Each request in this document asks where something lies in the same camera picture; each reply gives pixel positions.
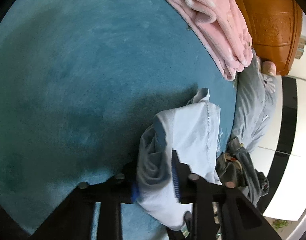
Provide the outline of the orange wooden headboard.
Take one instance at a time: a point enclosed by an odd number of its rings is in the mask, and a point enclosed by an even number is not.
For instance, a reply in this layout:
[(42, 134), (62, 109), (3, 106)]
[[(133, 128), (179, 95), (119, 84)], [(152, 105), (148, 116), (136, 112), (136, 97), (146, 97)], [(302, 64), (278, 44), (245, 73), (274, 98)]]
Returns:
[(264, 61), (276, 65), (277, 75), (291, 70), (302, 31), (303, 11), (295, 0), (236, 0)]

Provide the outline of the pink pillow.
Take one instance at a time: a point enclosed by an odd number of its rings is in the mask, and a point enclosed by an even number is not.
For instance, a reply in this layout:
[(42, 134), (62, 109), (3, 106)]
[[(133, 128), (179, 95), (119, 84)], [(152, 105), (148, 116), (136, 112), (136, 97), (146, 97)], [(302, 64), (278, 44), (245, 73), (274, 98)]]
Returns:
[(275, 76), (276, 75), (276, 66), (271, 61), (264, 61), (261, 64), (261, 72), (262, 74), (268, 76)]

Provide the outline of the white black-striped wardrobe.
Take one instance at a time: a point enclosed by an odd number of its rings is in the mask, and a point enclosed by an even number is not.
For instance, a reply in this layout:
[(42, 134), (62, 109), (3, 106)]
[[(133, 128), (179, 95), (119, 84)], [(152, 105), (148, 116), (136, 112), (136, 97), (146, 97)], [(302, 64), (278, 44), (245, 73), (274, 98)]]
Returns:
[(297, 221), (306, 209), (306, 81), (277, 77), (277, 104), (251, 157), (270, 183), (257, 206), (264, 216)]

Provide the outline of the folded pink fleece blanket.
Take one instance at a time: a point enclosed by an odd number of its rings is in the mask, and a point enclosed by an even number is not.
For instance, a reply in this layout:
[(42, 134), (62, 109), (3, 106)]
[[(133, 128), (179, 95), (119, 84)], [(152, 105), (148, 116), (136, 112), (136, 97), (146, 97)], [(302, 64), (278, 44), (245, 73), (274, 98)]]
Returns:
[(235, 0), (167, 0), (182, 16), (229, 81), (248, 67), (253, 40)]

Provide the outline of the picture frames on headboard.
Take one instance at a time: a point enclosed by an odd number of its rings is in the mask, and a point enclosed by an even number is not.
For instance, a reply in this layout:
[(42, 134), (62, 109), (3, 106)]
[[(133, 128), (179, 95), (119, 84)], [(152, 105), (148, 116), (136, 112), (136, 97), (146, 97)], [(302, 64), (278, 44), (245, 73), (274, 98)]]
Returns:
[(305, 46), (306, 46), (306, 37), (301, 35), (299, 39), (299, 44), (298, 44), (298, 48), (296, 51), (295, 59), (299, 60), (303, 56)]

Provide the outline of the light blue printed t-shirt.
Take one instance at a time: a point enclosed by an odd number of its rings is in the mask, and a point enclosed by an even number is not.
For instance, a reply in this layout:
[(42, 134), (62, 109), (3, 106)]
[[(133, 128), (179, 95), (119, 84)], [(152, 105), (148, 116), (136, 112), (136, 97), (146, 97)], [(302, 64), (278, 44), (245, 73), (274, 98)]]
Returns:
[(190, 204), (180, 204), (172, 175), (172, 152), (193, 173), (220, 184), (215, 170), (220, 129), (219, 106), (201, 88), (186, 106), (161, 111), (142, 134), (139, 144), (137, 183), (139, 205), (161, 224), (179, 230)]

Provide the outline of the grey-blue floral duvet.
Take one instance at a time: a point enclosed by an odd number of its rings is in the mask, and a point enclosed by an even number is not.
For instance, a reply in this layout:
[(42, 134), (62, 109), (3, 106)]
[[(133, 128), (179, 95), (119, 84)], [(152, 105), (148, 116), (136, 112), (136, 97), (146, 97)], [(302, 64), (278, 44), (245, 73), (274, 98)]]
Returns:
[(256, 53), (250, 66), (238, 74), (236, 108), (228, 147), (231, 152), (245, 148), (249, 153), (258, 146), (274, 116), (277, 79), (261, 73)]

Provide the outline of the teal floral bed blanket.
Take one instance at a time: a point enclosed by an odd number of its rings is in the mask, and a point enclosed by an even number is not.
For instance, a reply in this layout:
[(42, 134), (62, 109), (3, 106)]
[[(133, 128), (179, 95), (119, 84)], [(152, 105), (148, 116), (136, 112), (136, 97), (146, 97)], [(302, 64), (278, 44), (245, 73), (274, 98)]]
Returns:
[(0, 205), (32, 234), (200, 88), (221, 108), (222, 151), (235, 83), (166, 0), (16, 0), (0, 23)]

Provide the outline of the dark grey sweatshirt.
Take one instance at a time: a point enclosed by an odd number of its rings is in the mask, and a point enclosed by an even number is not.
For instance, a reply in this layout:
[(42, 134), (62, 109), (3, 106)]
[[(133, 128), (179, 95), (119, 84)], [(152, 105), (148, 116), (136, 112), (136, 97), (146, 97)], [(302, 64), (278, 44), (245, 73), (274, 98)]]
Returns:
[(268, 178), (254, 167), (249, 152), (238, 138), (229, 141), (228, 152), (217, 158), (216, 172), (223, 184), (232, 182), (254, 206), (269, 193)]

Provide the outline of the green hanging plant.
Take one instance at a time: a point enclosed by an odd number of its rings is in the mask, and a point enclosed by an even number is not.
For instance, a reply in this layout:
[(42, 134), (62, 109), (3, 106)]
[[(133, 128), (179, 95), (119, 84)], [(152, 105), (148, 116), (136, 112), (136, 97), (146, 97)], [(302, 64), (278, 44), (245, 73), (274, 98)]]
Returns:
[(282, 228), (285, 228), (289, 225), (289, 221), (288, 220), (283, 220), (283, 219), (274, 219), (272, 221), (272, 227), (278, 231)]

